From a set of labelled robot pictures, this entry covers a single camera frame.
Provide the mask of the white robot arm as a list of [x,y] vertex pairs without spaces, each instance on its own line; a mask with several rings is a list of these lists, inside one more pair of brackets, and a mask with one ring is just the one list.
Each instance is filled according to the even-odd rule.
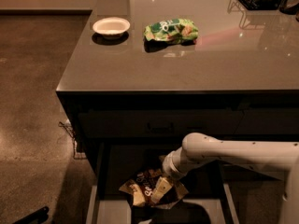
[[212,161],[225,161],[285,182],[278,224],[299,223],[299,146],[296,142],[227,141],[202,133],[187,134],[163,161],[164,177],[151,200],[159,202],[175,181]]

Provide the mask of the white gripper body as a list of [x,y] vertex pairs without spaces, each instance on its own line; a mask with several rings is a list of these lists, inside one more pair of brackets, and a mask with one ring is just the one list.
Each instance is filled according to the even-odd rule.
[[191,170],[191,163],[189,162],[186,152],[179,148],[170,152],[163,161],[163,172],[175,180],[180,180]]

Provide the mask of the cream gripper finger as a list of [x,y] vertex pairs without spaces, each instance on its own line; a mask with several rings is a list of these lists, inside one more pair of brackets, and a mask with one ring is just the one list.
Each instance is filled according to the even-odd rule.
[[172,187],[173,181],[169,177],[160,176],[150,197],[151,201],[158,203]]

